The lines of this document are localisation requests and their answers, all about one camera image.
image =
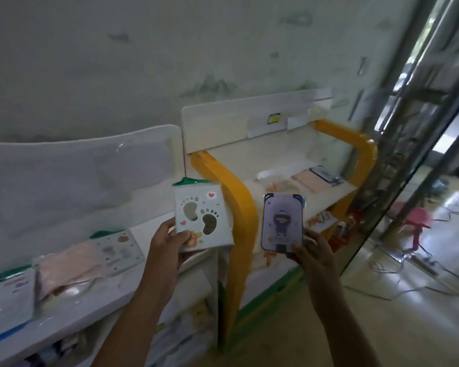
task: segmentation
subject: left hand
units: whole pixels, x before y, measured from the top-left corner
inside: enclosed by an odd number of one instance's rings
[[[179,253],[180,246],[191,238],[191,231],[184,230],[175,234],[171,227],[175,225],[175,218],[163,222],[151,240],[150,251],[146,259],[143,278],[140,287],[150,287],[150,292],[159,300],[161,309],[170,301],[180,266],[185,260],[200,251]]]

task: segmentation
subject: right hand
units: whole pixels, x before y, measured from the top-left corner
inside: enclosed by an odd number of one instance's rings
[[[333,305],[345,302],[335,258],[324,237],[304,228],[302,245],[291,245],[294,253],[287,253],[304,271],[313,307],[320,318],[325,317]]]

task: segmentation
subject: pink stool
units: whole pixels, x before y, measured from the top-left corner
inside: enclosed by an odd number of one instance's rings
[[[397,215],[398,212],[405,205],[404,202],[395,202],[391,206],[391,211]],[[432,214],[425,211],[421,207],[416,207],[406,217],[406,225],[415,227],[413,232],[413,247],[408,252],[414,253],[420,247],[420,234],[423,232],[423,228],[430,229],[432,227]]]

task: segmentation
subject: yellow frame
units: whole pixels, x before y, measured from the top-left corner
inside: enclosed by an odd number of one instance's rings
[[[377,159],[377,147],[366,135],[338,125],[328,120],[318,120],[311,125],[317,131],[344,141],[359,151],[359,160],[349,183],[360,187],[372,170]],[[231,173],[207,151],[198,151],[190,154],[192,166],[205,178],[217,180],[226,202],[233,212],[233,247],[230,257],[226,280],[226,297],[222,311],[220,330],[220,344],[224,345],[232,334],[236,316],[240,309],[241,299],[245,292],[245,283],[250,273],[253,259],[253,245],[258,230],[258,213],[250,191],[243,182]],[[356,192],[339,200],[332,209],[337,219],[343,219],[355,197]],[[333,227],[324,233],[329,238]]]

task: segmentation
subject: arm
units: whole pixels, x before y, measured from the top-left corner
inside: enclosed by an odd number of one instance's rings
[[[175,289],[179,267],[194,254],[178,253],[191,232],[168,233],[174,224],[175,218],[164,222],[153,236],[141,282],[92,367],[144,366],[160,314]]]
[[[295,254],[287,256],[301,265],[304,271],[334,366],[380,367],[379,358],[347,305],[328,242],[310,229],[304,228],[304,231],[303,245],[293,245]]]

